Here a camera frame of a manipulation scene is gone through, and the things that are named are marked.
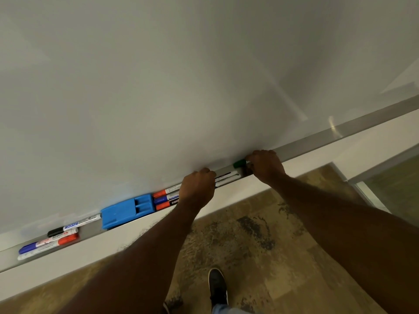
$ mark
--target leg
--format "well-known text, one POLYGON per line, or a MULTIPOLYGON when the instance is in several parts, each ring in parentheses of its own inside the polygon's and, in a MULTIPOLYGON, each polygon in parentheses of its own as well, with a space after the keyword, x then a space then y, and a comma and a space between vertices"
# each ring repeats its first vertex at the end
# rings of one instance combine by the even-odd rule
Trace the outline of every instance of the leg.
POLYGON ((221 270, 212 268, 208 272, 208 285, 212 306, 212 314, 246 314, 241 309, 228 306, 227 284, 221 270))

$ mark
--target person's left hand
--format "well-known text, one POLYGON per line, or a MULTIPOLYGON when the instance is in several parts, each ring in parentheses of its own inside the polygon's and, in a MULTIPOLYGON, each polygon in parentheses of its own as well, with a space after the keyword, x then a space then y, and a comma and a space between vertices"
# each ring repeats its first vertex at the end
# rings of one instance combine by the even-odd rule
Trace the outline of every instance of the person's left hand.
POLYGON ((179 190, 179 203, 188 203, 197 209, 207 205, 214 196, 216 176, 206 167, 185 176, 179 190))

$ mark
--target brown patterned carpet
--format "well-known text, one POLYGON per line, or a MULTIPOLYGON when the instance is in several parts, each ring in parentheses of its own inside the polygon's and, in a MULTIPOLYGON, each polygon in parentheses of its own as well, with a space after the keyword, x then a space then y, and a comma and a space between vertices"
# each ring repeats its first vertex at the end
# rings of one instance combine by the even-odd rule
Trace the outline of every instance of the brown patterned carpet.
MULTIPOLYGON (((362 201, 330 166, 301 180, 362 201)), ((0 303, 0 313, 54 313, 109 259, 10 298, 0 303)), ((230 305, 252 313, 385 313, 273 190, 194 222, 167 297, 174 314, 210 313, 207 274, 213 266, 223 270, 230 305)))

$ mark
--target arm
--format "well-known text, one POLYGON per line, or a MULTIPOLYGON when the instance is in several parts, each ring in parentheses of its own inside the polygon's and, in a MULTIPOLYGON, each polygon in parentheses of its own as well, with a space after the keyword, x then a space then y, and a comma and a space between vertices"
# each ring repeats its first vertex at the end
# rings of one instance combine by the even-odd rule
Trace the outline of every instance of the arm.
POLYGON ((214 190, 215 173, 209 169, 186 176, 175 209, 116 256, 59 313, 158 313, 186 235, 214 190))
POLYGON ((419 313, 419 229, 379 209, 354 204, 285 174, 274 151, 247 158, 317 243, 388 313, 419 313))

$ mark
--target floor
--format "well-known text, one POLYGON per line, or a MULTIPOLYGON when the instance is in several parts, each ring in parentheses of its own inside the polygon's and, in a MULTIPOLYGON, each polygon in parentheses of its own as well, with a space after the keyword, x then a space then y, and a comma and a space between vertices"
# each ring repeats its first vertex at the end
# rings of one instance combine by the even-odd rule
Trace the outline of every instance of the floor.
POLYGON ((419 227, 419 155, 365 180, 387 209, 419 227))
MULTIPOLYGON (((362 201, 330 166, 301 180, 362 201)), ((10 298, 0 312, 54 313, 109 259, 10 298)), ((213 266, 224 272, 230 304, 251 313, 385 313, 273 190, 194 222, 167 297, 174 314, 210 312, 207 273, 213 266)))

